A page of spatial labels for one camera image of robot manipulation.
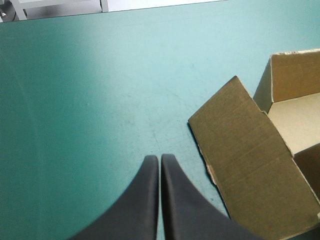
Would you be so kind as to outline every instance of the black object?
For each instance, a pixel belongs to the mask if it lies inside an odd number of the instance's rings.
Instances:
[[[155,240],[158,205],[158,159],[150,155],[119,199],[71,240]]]
[[[213,207],[176,158],[161,158],[161,202],[166,240],[260,240]]]

